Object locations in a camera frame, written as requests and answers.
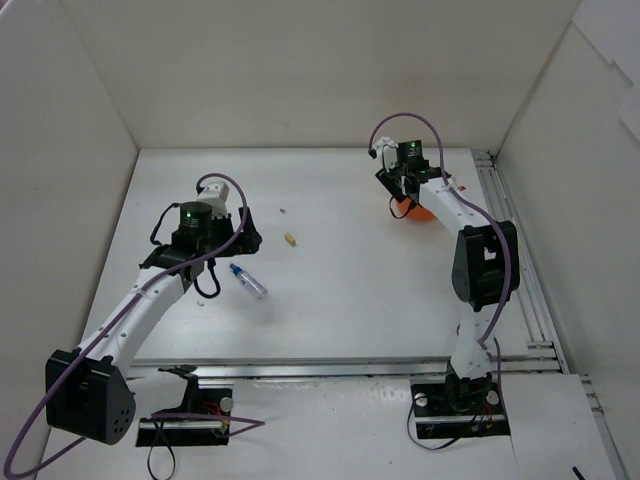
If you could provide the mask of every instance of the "small yellow object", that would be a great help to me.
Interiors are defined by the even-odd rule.
[[[296,239],[293,238],[293,235],[291,235],[290,233],[285,233],[284,234],[284,239],[287,241],[287,243],[289,245],[291,245],[292,247],[296,246]]]

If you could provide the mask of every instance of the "white wall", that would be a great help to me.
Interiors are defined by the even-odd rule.
[[[0,11],[0,458],[76,344],[137,150],[57,0]],[[16,469],[39,459],[44,416]]]
[[[640,143],[631,83],[571,26],[499,157],[574,372],[640,478]]]
[[[142,148],[362,146],[410,110],[497,149],[578,0],[62,3]]]

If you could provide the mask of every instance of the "plastic bottle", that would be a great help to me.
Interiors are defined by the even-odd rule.
[[[245,288],[245,290],[247,290],[253,297],[260,300],[267,296],[267,289],[264,288],[255,278],[242,270],[239,266],[232,263],[229,265],[229,268],[231,268],[231,271],[236,276],[236,278],[240,280],[240,283]]]

